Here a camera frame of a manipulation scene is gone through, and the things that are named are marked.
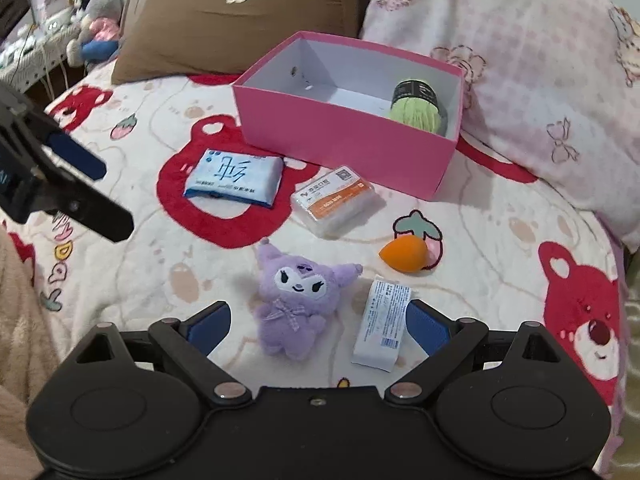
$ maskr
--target brown pillow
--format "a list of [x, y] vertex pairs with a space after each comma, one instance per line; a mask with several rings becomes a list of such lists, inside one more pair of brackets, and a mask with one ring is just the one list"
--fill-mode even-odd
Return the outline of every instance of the brown pillow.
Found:
[[114, 84], [158, 76], [241, 73], [299, 30], [354, 38], [369, 0], [146, 0], [113, 70]]

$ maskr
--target yarn label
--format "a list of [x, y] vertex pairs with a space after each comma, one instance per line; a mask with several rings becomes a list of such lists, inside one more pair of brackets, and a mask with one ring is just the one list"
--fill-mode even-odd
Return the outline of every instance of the yarn label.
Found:
[[313, 181], [297, 192], [294, 198], [314, 218], [321, 219], [368, 189], [357, 174], [346, 166], [342, 166]]
[[391, 105], [396, 104], [400, 99], [413, 97], [430, 102], [436, 108], [438, 108], [438, 97], [436, 92], [433, 91], [427, 83], [423, 81], [416, 81], [415, 79], [409, 81], [402, 81], [396, 90], [394, 91], [394, 97], [391, 101]]
[[376, 280], [371, 285], [352, 362], [390, 372], [398, 358], [411, 289]]

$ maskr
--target wet wipes pack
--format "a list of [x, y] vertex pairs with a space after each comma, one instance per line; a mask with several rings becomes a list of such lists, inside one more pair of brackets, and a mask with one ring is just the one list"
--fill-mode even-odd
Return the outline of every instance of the wet wipes pack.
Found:
[[207, 150], [187, 177], [184, 196], [210, 196], [273, 206], [284, 161], [279, 156]]
[[353, 348], [352, 363], [394, 369], [406, 325], [405, 313], [411, 301], [408, 286], [375, 280]]

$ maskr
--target purple plush toy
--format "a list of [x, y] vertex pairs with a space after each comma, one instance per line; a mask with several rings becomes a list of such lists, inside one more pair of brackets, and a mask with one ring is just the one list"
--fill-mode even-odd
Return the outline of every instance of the purple plush toy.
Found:
[[316, 264], [281, 253], [268, 238], [260, 241], [257, 256], [260, 297], [265, 302], [255, 313], [260, 344], [267, 354], [284, 350], [289, 358], [302, 361], [324, 330], [326, 316], [338, 307], [340, 288], [353, 283], [362, 266]]

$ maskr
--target pink box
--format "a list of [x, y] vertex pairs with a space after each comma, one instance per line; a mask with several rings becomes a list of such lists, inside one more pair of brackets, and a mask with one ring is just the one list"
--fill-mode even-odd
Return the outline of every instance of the pink box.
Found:
[[[428, 81], [448, 120], [444, 136], [387, 117], [396, 85]], [[246, 142], [338, 168], [430, 200], [456, 149], [463, 73], [368, 41], [298, 32], [233, 85]]]

